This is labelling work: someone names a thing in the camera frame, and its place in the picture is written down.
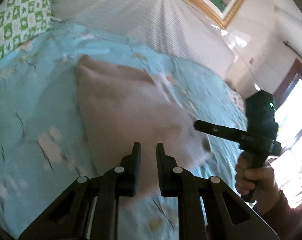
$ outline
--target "blue bed sheet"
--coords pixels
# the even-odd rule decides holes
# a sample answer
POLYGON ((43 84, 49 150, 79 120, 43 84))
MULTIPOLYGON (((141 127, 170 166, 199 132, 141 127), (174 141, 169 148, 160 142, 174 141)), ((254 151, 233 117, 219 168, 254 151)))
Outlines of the blue bed sheet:
MULTIPOLYGON (((53 30, 0 61, 0 225, 19 234, 79 175, 98 176, 83 135, 75 67, 81 54, 170 73, 179 102, 197 118, 238 129, 246 118, 228 99, 228 87, 211 70, 159 54, 133 39, 73 23, 53 30), (44 154, 39 140, 55 151, 44 154)), ((236 143, 210 136, 213 157, 197 176, 220 176, 234 187, 236 143)), ((177 200, 160 193, 119 214, 119 239, 178 239, 177 200)))

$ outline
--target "silver screw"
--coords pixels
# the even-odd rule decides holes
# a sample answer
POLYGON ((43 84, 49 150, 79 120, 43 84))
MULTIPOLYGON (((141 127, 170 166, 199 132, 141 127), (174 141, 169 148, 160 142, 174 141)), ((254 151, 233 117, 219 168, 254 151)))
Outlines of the silver screw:
POLYGON ((181 167, 174 167, 173 172, 174 173, 182 173, 183 169, 181 167))
POLYGON ((117 166, 114 168, 114 171, 116 173, 121 173, 121 172, 124 172, 124 168, 122 166, 117 166))
POLYGON ((211 182, 213 182, 213 183, 219 183, 220 181, 221 181, 221 179, 219 177, 217 177, 217 176, 213 176, 211 178, 211 182))
POLYGON ((80 176, 77 179, 78 183, 85 183, 87 181, 87 177, 86 176, 80 176))

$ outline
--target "person's arm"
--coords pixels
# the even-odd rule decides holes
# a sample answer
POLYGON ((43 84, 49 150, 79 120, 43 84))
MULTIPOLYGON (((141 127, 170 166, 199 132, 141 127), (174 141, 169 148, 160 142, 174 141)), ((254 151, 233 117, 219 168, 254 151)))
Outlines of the person's arm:
POLYGON ((280 239, 298 237, 302 240, 302 208, 291 209, 284 193, 278 188, 274 170, 269 163, 258 169, 248 169, 245 153, 241 154, 236 166, 238 193, 247 195, 255 188, 256 205, 254 210, 278 234, 280 239))

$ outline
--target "brown garment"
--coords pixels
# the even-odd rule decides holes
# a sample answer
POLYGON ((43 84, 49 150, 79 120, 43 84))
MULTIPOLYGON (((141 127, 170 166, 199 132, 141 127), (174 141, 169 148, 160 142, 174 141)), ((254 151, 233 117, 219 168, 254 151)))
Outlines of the brown garment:
POLYGON ((280 240, 302 240, 302 206, 290 208, 283 191, 277 204, 262 218, 280 240))

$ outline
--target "device handle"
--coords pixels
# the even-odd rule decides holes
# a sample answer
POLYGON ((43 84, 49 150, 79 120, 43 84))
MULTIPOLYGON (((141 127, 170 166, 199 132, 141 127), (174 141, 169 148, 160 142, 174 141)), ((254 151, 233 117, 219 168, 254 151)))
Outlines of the device handle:
MULTIPOLYGON (((248 169, 256 169, 263 167, 265 165, 265 161, 267 159, 267 155, 254 154, 251 152, 244 152, 244 158, 249 163, 248 169)), ((254 203, 254 189, 250 190, 247 195, 241 195, 241 199, 248 203, 254 203)))

